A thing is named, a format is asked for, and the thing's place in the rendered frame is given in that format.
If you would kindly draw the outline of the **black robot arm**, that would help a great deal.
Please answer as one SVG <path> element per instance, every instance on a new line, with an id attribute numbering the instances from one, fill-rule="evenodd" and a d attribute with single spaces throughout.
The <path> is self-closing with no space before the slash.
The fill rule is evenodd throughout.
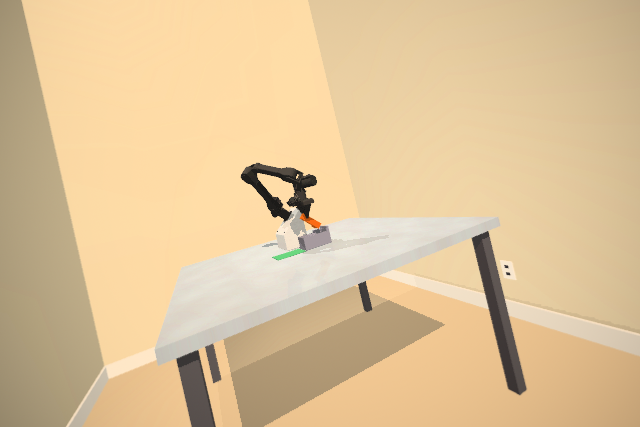
<path id="1" fill-rule="evenodd" d="M 276 218 L 277 216 L 287 221 L 290 217 L 292 211 L 288 211 L 283 208 L 283 203 L 278 197 L 273 197 L 269 191 L 264 187 L 264 185 L 259 181 L 257 173 L 265 174 L 269 176 L 274 176 L 282 179 L 285 182 L 292 183 L 294 191 L 316 186 L 317 179 L 314 175 L 308 174 L 303 176 L 303 172 L 292 168 L 277 168 L 273 166 L 263 165 L 259 162 L 247 166 L 241 174 L 241 179 L 247 183 L 251 184 L 254 189 L 261 195 L 261 197 L 266 201 L 267 208 L 271 212 L 272 217 Z M 298 178 L 297 177 L 298 174 Z M 300 202 L 299 196 L 295 193 L 294 197 L 289 198 L 286 202 L 289 207 L 292 207 L 296 202 Z"/>

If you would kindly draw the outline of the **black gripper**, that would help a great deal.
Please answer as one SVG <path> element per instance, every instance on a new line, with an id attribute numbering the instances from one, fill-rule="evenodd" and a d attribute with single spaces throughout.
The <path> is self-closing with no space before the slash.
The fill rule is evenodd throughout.
<path id="1" fill-rule="evenodd" d="M 299 209 L 301 214 L 305 214 L 306 219 L 308 219 L 311 205 L 312 203 L 315 203 L 315 202 L 313 198 L 309 198 L 309 199 L 307 198 L 306 192 L 307 191 L 305 190 L 305 188 L 294 191 L 293 194 L 296 193 L 299 196 L 301 201 L 300 202 L 297 201 L 292 207 L 296 206 L 295 208 Z"/>

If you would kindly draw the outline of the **orange l-shaped part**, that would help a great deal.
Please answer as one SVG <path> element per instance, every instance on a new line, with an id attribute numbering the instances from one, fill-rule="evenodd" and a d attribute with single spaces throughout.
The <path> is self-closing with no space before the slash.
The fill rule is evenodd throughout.
<path id="1" fill-rule="evenodd" d="M 300 219 L 305 221 L 305 222 L 307 222 L 308 224 L 310 224 L 313 228 L 319 228 L 320 225 L 321 225 L 320 222 L 316 221 L 315 219 L 311 218 L 310 216 L 309 216 L 308 219 L 306 219 L 305 214 L 302 214 Z"/>

